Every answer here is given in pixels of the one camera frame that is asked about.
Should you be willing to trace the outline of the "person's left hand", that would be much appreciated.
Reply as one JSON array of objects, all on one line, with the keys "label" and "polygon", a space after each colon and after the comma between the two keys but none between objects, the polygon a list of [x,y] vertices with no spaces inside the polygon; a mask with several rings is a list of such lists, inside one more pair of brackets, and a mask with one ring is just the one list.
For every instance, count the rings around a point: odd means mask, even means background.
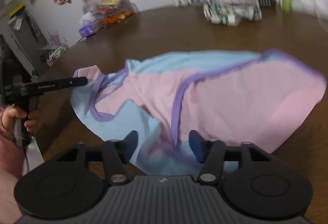
[{"label": "person's left hand", "polygon": [[34,132],[37,128],[38,121],[40,118],[40,111],[37,108],[31,111],[29,114],[23,111],[17,106],[8,106],[1,108],[1,137],[4,137],[10,141],[13,141],[14,135],[14,122],[16,119],[27,119],[24,122],[24,127],[28,132]]}]

